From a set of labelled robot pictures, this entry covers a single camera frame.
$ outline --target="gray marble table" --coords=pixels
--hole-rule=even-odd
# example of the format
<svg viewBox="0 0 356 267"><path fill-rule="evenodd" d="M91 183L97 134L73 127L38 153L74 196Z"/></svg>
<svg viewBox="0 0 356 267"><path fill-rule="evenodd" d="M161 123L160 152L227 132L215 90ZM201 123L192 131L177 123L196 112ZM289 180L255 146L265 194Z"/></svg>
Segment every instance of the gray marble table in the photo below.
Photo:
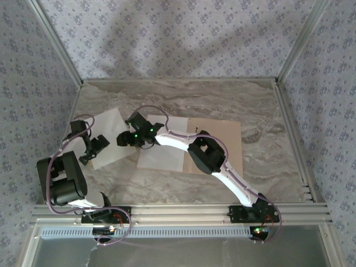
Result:
<svg viewBox="0 0 356 267"><path fill-rule="evenodd" d="M75 115L117 107L123 117L141 105L156 105L171 116L241 122L244 179L276 202L304 201L298 167L284 122L268 86L248 81L90 82L85 83ZM143 115L160 115L142 110ZM99 170L82 168L89 186L112 203L238 203L217 178L136 168L134 153Z"/></svg>

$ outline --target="patterned wall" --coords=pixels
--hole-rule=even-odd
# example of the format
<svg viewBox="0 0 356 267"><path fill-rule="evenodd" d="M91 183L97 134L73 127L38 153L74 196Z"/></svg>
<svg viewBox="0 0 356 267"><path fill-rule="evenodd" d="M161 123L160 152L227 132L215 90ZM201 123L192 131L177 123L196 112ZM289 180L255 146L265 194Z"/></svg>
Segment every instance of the patterned wall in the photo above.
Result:
<svg viewBox="0 0 356 267"><path fill-rule="evenodd" d="M356 3L332 0L285 88L308 165L356 266Z"/></svg>
<svg viewBox="0 0 356 267"><path fill-rule="evenodd" d="M314 0L41 0L83 79L276 77Z"/></svg>
<svg viewBox="0 0 356 267"><path fill-rule="evenodd" d="M41 195L36 162L58 148L76 88L26 1L0 10L0 266L13 266Z"/></svg>

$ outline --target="cardboard sheet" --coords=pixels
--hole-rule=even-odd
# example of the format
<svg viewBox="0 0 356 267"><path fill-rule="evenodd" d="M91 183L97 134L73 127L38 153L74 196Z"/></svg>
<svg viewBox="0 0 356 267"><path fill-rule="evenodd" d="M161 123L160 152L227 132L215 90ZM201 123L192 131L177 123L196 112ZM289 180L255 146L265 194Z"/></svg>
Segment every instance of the cardboard sheet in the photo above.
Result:
<svg viewBox="0 0 356 267"><path fill-rule="evenodd" d="M165 122L165 116L149 115L153 123ZM241 144L241 125L237 121L220 121L205 118L170 117L169 128L181 132L199 133L207 131L219 138L229 151L229 161L234 169L243 176L243 159ZM201 172L187 152L168 146L154 146L148 150L140 150L138 168L179 171L186 174L204 174Z"/></svg>
<svg viewBox="0 0 356 267"><path fill-rule="evenodd" d="M95 123L91 129L91 137L104 135L104 137L110 142L110 144L105 147L96 158L91 160L94 170L136 152L134 147L118 146L116 143L116 137L120 133L127 131L127 126L117 108L113 108L112 110L96 115L94 118ZM89 124L92 123L91 118L88 118L85 121Z"/></svg>

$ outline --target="purple cable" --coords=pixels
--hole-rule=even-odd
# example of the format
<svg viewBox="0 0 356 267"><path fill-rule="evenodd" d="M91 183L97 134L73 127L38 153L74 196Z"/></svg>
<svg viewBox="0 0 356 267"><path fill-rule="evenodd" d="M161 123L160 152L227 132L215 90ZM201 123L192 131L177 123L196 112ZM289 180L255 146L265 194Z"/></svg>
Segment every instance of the purple cable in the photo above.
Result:
<svg viewBox="0 0 356 267"><path fill-rule="evenodd" d="M159 108L159 107L156 107L156 106L153 106L153 105L144 105L144 106L141 106L141 107L135 109L134 112L136 112L136 111L138 111L138 110L140 110L140 109L142 109L142 108L144 108L144 107L153 107L153 108L156 108L156 109L160 110L160 111L166 116L166 118L167 118L166 123L165 123L165 128L166 128L167 132L169 132L170 134L172 134L172 135L174 135L174 136L176 136L176 137L185 138L185 139L189 139L189 138L191 138L191 137L195 137L195 138L197 138L197 137L206 137L206 138L211 138L211 139L215 140L216 142L218 142L218 143L222 146L222 148L224 149L224 152L225 152L225 155L226 155L225 160L224 160L224 162L222 163L222 165L224 166L224 168L228 169L228 168L226 167L226 162L228 161L228 158L229 158L229 151L228 151L228 148L225 146L225 144L224 144L219 138L217 138L217 137L215 137L215 136L211 136L211 135L199 135L199 134L197 134L197 135L179 135L178 133L174 133L174 132L172 132L171 130L169 130L169 128L168 128L168 120L169 120L169 117L168 117L168 114L167 114L163 109L161 109L161 108ZM265 197L262 197L262 196L256 194L255 192L251 191L250 189L248 189L247 186L245 186L231 171L228 170L228 173L231 175L231 177L233 177L233 179L234 179L244 190L246 190L247 192L249 192L249 193L251 193L252 195L256 196L257 198L262 199L263 201L268 202L268 203L271 204L271 205L274 207L274 209L277 211L277 213L278 213L278 218L279 218L279 226L278 226L277 232L276 232L270 239L267 239L267 240L265 240L265 241L262 241L262 243L270 242L270 241L274 240L274 239L277 237L277 235L279 234L280 229L282 228L282 215L281 215L281 213L280 213L278 207L277 207L272 201L268 200L268 199L265 198Z"/></svg>
<svg viewBox="0 0 356 267"><path fill-rule="evenodd" d="M81 131L80 133L77 133L76 135L74 135L73 137L71 137L69 140L66 140L66 142L58 149L58 151L52 156L49 164L48 164L48 168L47 168L47 176L46 176L46 201L47 201L47 205L48 205L48 208L50 209L51 212L53 212L54 214L57 214L57 215L62 215L62 214L68 214L68 213L71 213L71 212L74 212L74 211L77 211L77 210L118 210L118 211L121 211L122 213L124 213L127 218L128 218L128 221L129 221L129 227L127 229L127 231L125 232L125 234L118 240L115 240L113 242L110 242L110 243L104 243L104 244L101 244L99 242L99 239L97 240L97 243L98 245L112 245L112 244L115 244L115 243L118 243L120 241L122 241L123 239L125 239L130 231L131 231L131 228L132 228L132 221L131 221L131 217L130 217L130 214L126 211L126 210L123 210L119 207L91 207L91 208L88 208L88 207L76 207L74 209L70 209L70 210L66 210L66 211L57 211L53 208L53 205L52 205L52 202L51 202L51 193L50 193L50 186L51 186L51 169L52 169L52 165L53 165L53 162L55 161L55 159L57 158L57 156L66 148L66 146L71 142L73 141L75 138L85 134L87 131L89 131L93 125L94 125L94 122L95 122L95 118L94 116L90 115L90 114L81 114L77 117L74 118L77 119L79 117L82 117L82 116L89 116L90 118L93 119L92 123L89 125L88 128L86 128L84 131Z"/></svg>

